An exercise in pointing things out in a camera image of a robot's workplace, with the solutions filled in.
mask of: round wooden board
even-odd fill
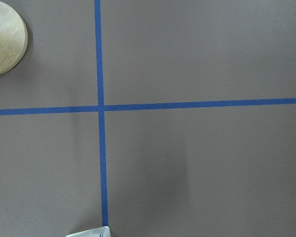
[[[12,69],[23,57],[28,32],[20,15],[0,2],[0,74]]]

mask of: gray surface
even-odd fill
[[[2,0],[24,19],[29,45],[0,75],[0,109],[97,104],[93,0]]]
[[[101,226],[97,114],[0,117],[0,237]]]
[[[296,237],[296,105],[109,112],[107,146],[114,237]]]
[[[4,2],[0,109],[96,105],[93,1]],[[106,104],[296,97],[296,0],[101,2]],[[296,105],[106,115],[112,237],[296,237]],[[0,117],[0,237],[101,226],[97,123]]]
[[[107,104],[296,97],[296,0],[102,6]]]

